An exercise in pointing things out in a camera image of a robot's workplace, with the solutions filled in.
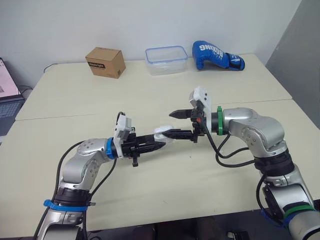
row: box label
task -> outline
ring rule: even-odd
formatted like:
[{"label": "box label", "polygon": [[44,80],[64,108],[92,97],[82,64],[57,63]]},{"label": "box label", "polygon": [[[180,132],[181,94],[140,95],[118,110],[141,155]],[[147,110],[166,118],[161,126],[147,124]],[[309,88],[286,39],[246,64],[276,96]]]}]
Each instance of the box label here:
[{"label": "box label", "polygon": [[106,66],[102,63],[96,63],[96,62],[90,62],[88,61],[88,64],[90,67],[99,68],[99,69],[105,69]]}]

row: laptop screen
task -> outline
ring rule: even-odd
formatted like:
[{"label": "laptop screen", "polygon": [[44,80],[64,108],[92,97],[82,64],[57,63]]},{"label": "laptop screen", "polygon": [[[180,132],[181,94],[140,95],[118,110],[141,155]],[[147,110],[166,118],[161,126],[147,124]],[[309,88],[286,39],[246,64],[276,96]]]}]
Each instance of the laptop screen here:
[{"label": "laptop screen", "polygon": [[0,58],[0,100],[11,99],[19,95],[19,89],[8,72],[2,58]]}]

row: green ring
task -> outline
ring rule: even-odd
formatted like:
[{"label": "green ring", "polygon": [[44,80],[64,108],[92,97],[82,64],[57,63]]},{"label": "green ring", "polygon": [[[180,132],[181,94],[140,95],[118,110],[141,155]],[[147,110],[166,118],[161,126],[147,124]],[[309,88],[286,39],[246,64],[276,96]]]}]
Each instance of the green ring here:
[{"label": "green ring", "polygon": [[290,214],[293,214],[293,213],[295,213],[297,211],[301,211],[301,210],[313,210],[313,211],[315,211],[315,209],[310,205],[295,206],[295,207],[290,208],[289,210],[287,210],[284,213],[283,219],[286,219]]},{"label": "green ring", "polygon": [[222,107],[218,106],[216,109],[218,113],[218,135],[223,135],[223,114],[222,114]]}]

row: clear plastic container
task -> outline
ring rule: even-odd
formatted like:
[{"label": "clear plastic container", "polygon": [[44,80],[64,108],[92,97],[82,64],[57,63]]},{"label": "clear plastic container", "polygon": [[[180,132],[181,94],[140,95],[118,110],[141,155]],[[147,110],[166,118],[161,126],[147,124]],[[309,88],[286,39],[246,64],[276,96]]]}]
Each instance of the clear plastic container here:
[{"label": "clear plastic container", "polygon": [[188,55],[182,46],[166,46],[145,50],[145,63],[151,75],[184,72]]}]

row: cardboard box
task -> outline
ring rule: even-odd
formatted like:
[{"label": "cardboard box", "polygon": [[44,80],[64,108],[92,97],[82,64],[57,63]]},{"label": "cardboard box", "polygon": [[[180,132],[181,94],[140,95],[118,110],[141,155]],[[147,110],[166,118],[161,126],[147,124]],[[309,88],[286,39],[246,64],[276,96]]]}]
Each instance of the cardboard box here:
[{"label": "cardboard box", "polygon": [[85,56],[92,73],[97,76],[119,78],[126,69],[121,50],[96,47]]}]

